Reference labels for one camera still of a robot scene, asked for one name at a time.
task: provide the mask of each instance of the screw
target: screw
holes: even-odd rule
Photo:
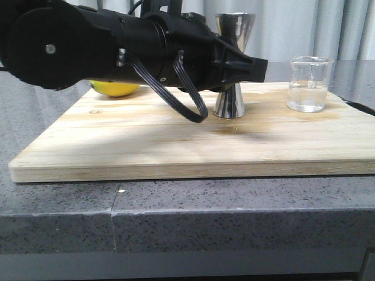
[[[56,46],[53,44],[46,45],[46,53],[47,54],[55,54],[56,53]]]

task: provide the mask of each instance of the table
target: table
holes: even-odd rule
[[[375,108],[373,77],[375,61],[339,61],[330,90]],[[270,63],[267,82],[288,79],[288,63]],[[8,162],[89,88],[54,92],[0,73],[0,280],[374,280],[375,174],[13,183]]]

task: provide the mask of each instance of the water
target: water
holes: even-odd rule
[[[327,86],[320,82],[297,81],[290,83],[287,105],[300,112],[319,112],[325,105]]]

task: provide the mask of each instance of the black cable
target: black cable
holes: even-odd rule
[[[179,55],[173,62],[173,66],[177,69],[177,75],[179,76],[184,87],[189,91],[193,102],[197,106],[199,113],[197,114],[185,105],[183,105],[170,91],[168,91],[158,80],[156,80],[143,66],[143,64],[133,55],[127,53],[126,62],[133,66],[134,70],[138,73],[142,79],[175,111],[180,113],[186,119],[201,123],[208,116],[208,109],[201,96],[199,95],[197,89],[195,89],[194,84],[191,82],[189,76],[185,72],[182,66],[183,51],[179,51]]]
[[[143,3],[143,0],[139,0],[137,3],[135,3],[133,7],[129,10],[128,15],[132,15],[135,9],[137,9],[140,5],[142,5],[142,3]]]

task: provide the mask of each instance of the white curtain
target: white curtain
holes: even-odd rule
[[[68,2],[122,13],[134,3]],[[206,15],[213,31],[217,31],[217,13],[256,14],[246,53],[269,61],[311,55],[335,60],[375,60],[375,0],[184,0],[183,12]]]

